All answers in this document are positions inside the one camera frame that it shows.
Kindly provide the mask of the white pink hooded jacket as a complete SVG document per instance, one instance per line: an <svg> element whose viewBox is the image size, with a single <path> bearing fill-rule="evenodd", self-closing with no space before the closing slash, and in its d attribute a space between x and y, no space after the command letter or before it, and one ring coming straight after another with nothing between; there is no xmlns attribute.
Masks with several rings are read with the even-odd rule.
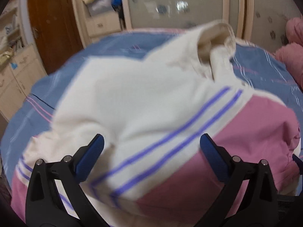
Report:
<svg viewBox="0 0 303 227"><path fill-rule="evenodd" d="M223 189L216 145L245 162L266 160L279 192L297 186L300 126L292 109L239 79L229 24L213 21L177 36L143 59L91 57L59 101L49 131L31 138L12 179L11 207L26 220L38 161L66 157L103 137L80 160L83 210L111 226L194 226Z"/></svg>

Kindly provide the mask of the blue striped bed sheet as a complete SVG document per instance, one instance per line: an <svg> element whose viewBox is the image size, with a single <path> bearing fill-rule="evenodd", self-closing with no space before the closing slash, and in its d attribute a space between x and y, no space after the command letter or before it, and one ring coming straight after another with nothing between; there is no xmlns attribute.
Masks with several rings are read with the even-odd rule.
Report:
<svg viewBox="0 0 303 227"><path fill-rule="evenodd" d="M30 138L49 130L51 115L58 101L88 57L142 59L149 51L181 34L183 31L173 29L116 33L89 45L72 56L58 71L37 81L23 106L10 119L1 140L1 159L7 181L12 181L15 166ZM283 63L265 49L240 41L231 63L238 78L255 89L277 95L302 122L302 91Z"/></svg>

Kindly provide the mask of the pink pillow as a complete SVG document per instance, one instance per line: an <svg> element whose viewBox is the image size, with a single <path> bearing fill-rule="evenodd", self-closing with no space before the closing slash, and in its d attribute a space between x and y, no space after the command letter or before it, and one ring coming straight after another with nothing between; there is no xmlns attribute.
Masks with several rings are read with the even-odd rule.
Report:
<svg viewBox="0 0 303 227"><path fill-rule="evenodd" d="M274 58L286 66L287 71L301 89L303 73L302 30L302 17L290 19L286 24L286 38L289 43L274 53Z"/></svg>

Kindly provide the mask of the beige drawer cabinet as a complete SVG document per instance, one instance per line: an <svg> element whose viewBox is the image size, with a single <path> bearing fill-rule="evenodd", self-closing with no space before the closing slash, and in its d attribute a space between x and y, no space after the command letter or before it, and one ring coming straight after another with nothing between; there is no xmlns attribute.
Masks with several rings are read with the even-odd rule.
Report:
<svg viewBox="0 0 303 227"><path fill-rule="evenodd" d="M33 44L24 43L16 5L1 14L1 115L9 121L21 108L33 85L46 76Z"/></svg>

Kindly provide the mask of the beige wardrobe with glass doors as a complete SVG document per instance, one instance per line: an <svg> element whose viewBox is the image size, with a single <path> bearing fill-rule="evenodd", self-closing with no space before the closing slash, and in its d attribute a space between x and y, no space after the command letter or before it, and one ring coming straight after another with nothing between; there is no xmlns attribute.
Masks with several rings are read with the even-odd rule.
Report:
<svg viewBox="0 0 303 227"><path fill-rule="evenodd" d="M236 37L273 52L287 42L288 20L302 16L295 0L122 0L114 11L96 16L82 0L72 5L83 46L123 30L189 29L220 19Z"/></svg>

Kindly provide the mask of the brown wooden door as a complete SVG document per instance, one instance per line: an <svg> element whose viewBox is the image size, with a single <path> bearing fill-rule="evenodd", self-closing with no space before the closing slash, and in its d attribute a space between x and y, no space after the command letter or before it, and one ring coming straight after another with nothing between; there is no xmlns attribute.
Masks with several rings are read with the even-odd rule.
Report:
<svg viewBox="0 0 303 227"><path fill-rule="evenodd" d="M83 49L72 0L27 0L30 25L47 74Z"/></svg>

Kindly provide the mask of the clear plastic storage box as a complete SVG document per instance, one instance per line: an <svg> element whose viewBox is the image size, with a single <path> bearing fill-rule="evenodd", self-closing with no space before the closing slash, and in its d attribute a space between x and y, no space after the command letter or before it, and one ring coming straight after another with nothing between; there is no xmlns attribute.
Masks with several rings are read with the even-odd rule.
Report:
<svg viewBox="0 0 303 227"><path fill-rule="evenodd" d="M114 11L112 0L95 0L87 5L90 16L96 16L102 13Z"/></svg>

